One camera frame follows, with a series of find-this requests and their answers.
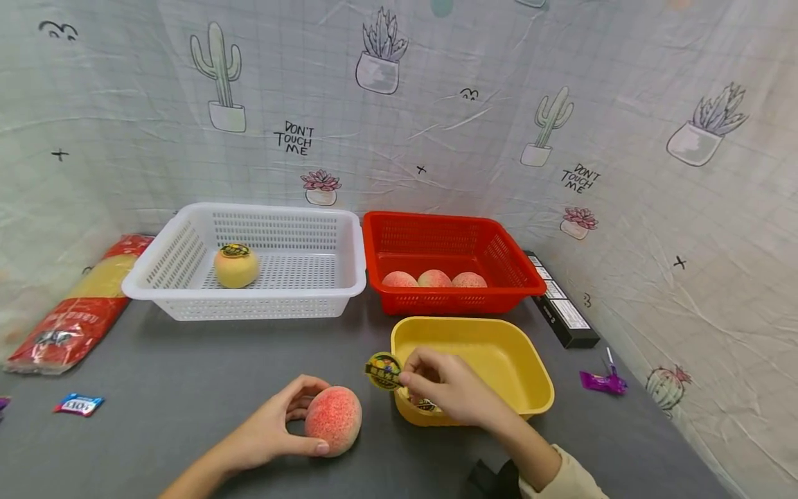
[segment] printed backdrop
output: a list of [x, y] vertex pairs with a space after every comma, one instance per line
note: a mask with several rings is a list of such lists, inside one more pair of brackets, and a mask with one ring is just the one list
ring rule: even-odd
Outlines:
[[798, 2], [6, 3], [0, 345], [201, 200], [490, 216], [726, 485], [798, 489]]

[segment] gray table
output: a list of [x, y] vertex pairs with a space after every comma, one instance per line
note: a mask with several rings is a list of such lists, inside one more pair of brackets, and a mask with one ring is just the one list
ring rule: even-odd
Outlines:
[[[622, 398], [580, 386], [579, 370], [604, 372], [601, 344], [564, 350], [530, 299], [501, 318], [529, 334], [555, 385], [554, 406], [532, 425], [610, 497], [729, 497], [639, 383], [630, 379]], [[398, 319], [382, 313], [371, 290], [339, 319], [178, 323], [149, 302], [132, 303], [73, 372], [0, 376], [0, 394], [14, 398], [0, 423], [0, 495], [155, 497], [304, 372], [358, 394], [363, 427], [354, 448], [336, 459], [276, 461], [219, 497], [460, 497], [478, 459], [498, 470], [507, 458], [477, 429], [410, 425], [368, 382], [361, 367], [389, 350]], [[621, 362], [618, 370], [626, 374]], [[106, 402], [91, 418], [52, 414], [69, 392]]]

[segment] red plastic bag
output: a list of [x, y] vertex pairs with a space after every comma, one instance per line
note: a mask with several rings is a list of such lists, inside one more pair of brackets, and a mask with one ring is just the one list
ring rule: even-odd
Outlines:
[[6, 360], [4, 369], [23, 374], [61, 374], [78, 364], [108, 333], [130, 301], [122, 280], [150, 236], [127, 234], [114, 244]]

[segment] pink peach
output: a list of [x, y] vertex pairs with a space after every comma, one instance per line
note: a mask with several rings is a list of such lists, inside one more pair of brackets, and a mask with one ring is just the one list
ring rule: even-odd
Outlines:
[[429, 270], [418, 276], [420, 287], [451, 287], [452, 280], [444, 272]]
[[358, 396], [344, 386], [331, 386], [308, 406], [305, 435], [330, 444], [330, 453], [325, 457], [340, 456], [354, 444], [362, 419]]
[[412, 275], [403, 271], [393, 271], [382, 280], [383, 286], [391, 287], [418, 287]]
[[488, 283], [485, 282], [485, 279], [482, 279], [481, 275], [475, 274], [474, 272], [457, 274], [457, 277], [452, 279], [452, 285], [454, 287], [488, 287]]

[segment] beige sleeve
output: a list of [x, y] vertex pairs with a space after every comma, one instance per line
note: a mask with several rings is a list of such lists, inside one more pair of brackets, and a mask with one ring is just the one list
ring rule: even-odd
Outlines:
[[563, 458], [563, 464], [554, 480], [540, 492], [518, 477], [518, 486], [524, 499], [608, 499], [590, 473], [569, 453], [552, 446]]

